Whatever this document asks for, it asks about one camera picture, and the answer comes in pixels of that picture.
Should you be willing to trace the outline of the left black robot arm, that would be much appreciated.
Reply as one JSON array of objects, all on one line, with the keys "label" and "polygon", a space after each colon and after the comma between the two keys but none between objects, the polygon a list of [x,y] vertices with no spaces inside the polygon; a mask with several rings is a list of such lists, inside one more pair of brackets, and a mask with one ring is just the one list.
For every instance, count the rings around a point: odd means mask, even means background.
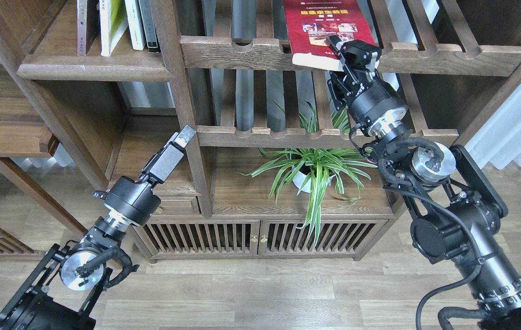
[{"label": "left black robot arm", "polygon": [[[122,176],[107,192],[94,195],[109,210],[72,246],[55,244],[0,311],[0,330],[92,330],[90,317],[100,294],[120,284],[138,265],[120,247],[126,230],[145,225],[160,205],[154,186],[170,176],[196,135],[191,126],[174,133],[143,167],[137,180]],[[90,293],[78,310],[49,296],[49,284],[59,275],[70,290]]]}]

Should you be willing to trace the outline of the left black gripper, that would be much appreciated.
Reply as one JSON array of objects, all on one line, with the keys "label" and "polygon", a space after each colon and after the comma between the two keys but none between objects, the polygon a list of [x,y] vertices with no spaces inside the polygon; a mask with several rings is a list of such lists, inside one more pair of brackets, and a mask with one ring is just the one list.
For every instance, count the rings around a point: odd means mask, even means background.
[{"label": "left black gripper", "polygon": [[122,214],[138,226],[144,226],[160,205],[160,198],[152,192],[152,186],[164,183],[185,155],[186,146],[196,131],[185,125],[172,135],[159,152],[154,154],[139,175],[139,181],[122,176],[108,192],[96,190],[93,196]]}]

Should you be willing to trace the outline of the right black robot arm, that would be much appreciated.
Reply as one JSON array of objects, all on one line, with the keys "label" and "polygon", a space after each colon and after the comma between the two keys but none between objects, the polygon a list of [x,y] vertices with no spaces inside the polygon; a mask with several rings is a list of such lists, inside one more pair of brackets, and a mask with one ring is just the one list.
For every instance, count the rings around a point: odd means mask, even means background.
[{"label": "right black robot arm", "polygon": [[351,134],[374,138],[357,150],[377,164],[384,189],[403,196],[413,246],[432,264],[453,261],[463,276],[422,298],[416,328],[431,297],[467,284],[478,308],[441,309],[443,330],[453,328],[451,318],[478,319],[481,330],[521,330],[521,276],[494,239],[508,214],[503,199],[463,146],[411,135],[401,121],[407,104],[376,71],[380,48],[337,35],[326,42],[340,59],[328,82],[335,106],[354,119]]}]

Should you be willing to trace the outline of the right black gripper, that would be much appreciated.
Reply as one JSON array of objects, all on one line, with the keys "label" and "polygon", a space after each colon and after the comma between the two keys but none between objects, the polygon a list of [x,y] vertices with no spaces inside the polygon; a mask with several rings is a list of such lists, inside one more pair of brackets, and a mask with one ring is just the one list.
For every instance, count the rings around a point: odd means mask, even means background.
[{"label": "right black gripper", "polygon": [[381,48],[361,40],[346,42],[339,35],[327,36],[326,44],[342,65],[341,72],[330,71],[328,81],[336,110],[346,107],[365,136],[409,136],[409,127],[401,121],[408,109],[406,102],[376,71]]}]

